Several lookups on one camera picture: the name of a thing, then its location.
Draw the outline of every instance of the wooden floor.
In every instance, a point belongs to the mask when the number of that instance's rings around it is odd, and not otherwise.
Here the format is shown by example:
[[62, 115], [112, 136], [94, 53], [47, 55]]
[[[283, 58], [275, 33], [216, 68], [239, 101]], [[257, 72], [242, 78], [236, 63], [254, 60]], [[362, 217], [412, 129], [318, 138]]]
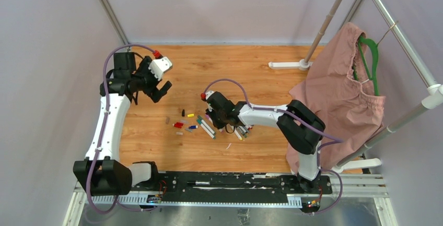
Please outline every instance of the wooden floor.
[[[303, 81], [306, 72], [296, 69], [272, 70], [268, 62], [297, 62], [308, 46], [152, 46], [173, 62], [164, 76], [172, 87], [160, 102], [140, 95], [124, 122], [120, 145], [121, 162], [155, 161], [159, 170], [289, 172], [285, 153], [287, 141], [278, 129], [255, 126], [243, 141], [234, 134], [217, 133], [211, 139], [201, 128], [189, 133], [172, 127], [186, 113], [204, 116], [206, 103], [200, 94], [213, 80], [231, 78], [240, 82], [255, 104], [279, 105], [292, 99], [288, 91]], [[143, 49], [135, 52], [148, 55]], [[220, 82], [211, 87], [233, 103], [244, 100], [240, 89], [232, 83]], [[169, 125], [165, 124], [170, 117]], [[185, 118], [189, 125], [196, 118]], [[183, 136], [176, 135], [182, 131]]]

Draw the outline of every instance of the pink cloth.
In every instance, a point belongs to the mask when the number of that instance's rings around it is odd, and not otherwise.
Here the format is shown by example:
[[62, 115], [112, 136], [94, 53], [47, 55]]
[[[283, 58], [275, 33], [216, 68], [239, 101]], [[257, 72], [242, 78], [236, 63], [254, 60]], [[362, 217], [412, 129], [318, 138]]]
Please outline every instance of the pink cloth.
[[[326, 133], [345, 140], [321, 150], [322, 168], [331, 169], [382, 126], [385, 97], [374, 96], [372, 81], [365, 82], [368, 76], [357, 47], [362, 34], [365, 35], [354, 24], [345, 24], [319, 54], [306, 80], [289, 91], [323, 120]], [[354, 80], [353, 64], [358, 81]], [[328, 141], [331, 140], [324, 138], [322, 143]], [[298, 153], [290, 145], [286, 160], [297, 172]]]

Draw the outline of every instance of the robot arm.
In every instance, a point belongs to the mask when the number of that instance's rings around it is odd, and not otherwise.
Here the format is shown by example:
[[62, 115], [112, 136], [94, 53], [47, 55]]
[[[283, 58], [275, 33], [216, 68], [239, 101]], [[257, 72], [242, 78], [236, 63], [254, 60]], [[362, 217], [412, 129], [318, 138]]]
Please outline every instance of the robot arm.
[[320, 177], [317, 162], [318, 147], [321, 136], [303, 125], [298, 125], [288, 114], [278, 110], [289, 111], [314, 128], [324, 131], [324, 123], [300, 101], [293, 100], [289, 104], [280, 106], [263, 106], [246, 102], [233, 104], [221, 93], [208, 91], [203, 98], [208, 104], [208, 114], [215, 127], [223, 128], [227, 124], [232, 126], [263, 125], [279, 128], [289, 144], [299, 153], [300, 167], [298, 179], [305, 190], [316, 186]]
[[[120, 137], [123, 122], [131, 102], [134, 100], [134, 103], [138, 104], [138, 92], [142, 91], [153, 102], [158, 102], [172, 86], [167, 81], [161, 89], [157, 89], [164, 73], [171, 68], [172, 62], [163, 56], [159, 56], [154, 60], [146, 56], [136, 69], [134, 53], [114, 54], [114, 69], [107, 74], [109, 112], [97, 163], [91, 179], [92, 196], [126, 195], [132, 186], [149, 180], [151, 174], [156, 172], [156, 166], [152, 162], [135, 163], [129, 167], [122, 165], [119, 162]], [[76, 161], [73, 167], [74, 174], [84, 190], [86, 190], [87, 175], [96, 153], [104, 111], [106, 110], [103, 84], [100, 85], [100, 95], [100, 116], [94, 138], [85, 159]]]

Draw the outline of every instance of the gray wall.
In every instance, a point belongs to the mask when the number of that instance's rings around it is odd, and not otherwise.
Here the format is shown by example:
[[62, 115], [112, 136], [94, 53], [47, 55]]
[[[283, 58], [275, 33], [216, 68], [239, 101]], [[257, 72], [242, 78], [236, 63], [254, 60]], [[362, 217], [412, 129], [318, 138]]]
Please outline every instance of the gray wall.
[[0, 224], [61, 225], [119, 40], [98, 0], [0, 0]]
[[[129, 40], [145, 43], [308, 44], [334, 0], [109, 0]], [[353, 0], [343, 0], [323, 42]]]
[[[419, 54], [443, 82], [441, 0], [384, 0]], [[378, 41], [388, 29], [371, 0], [353, 20]], [[380, 44], [380, 92], [387, 96], [385, 121], [398, 118], [427, 96], [426, 88], [390, 33]], [[443, 225], [443, 107], [428, 111], [368, 152], [380, 157], [399, 225]]]

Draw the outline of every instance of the green hanger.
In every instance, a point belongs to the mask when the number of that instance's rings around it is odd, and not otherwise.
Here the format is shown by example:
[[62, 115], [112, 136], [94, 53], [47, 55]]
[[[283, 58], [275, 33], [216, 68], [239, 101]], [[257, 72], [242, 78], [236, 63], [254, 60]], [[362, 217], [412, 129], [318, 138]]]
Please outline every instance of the green hanger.
[[[366, 64], [365, 56], [363, 55], [362, 46], [360, 43], [366, 44], [372, 53], [372, 75], [369, 73], [368, 65]], [[363, 59], [363, 64], [365, 65], [366, 74], [368, 75], [369, 80], [374, 84], [374, 94], [376, 96], [379, 95], [378, 85], [377, 85], [377, 64], [378, 64], [378, 44], [375, 43], [372, 39], [364, 38], [362, 35], [358, 38], [357, 42], [358, 50], [360, 51], [360, 55]], [[352, 67], [354, 69], [354, 79], [358, 81], [357, 71], [355, 70], [355, 66]]]

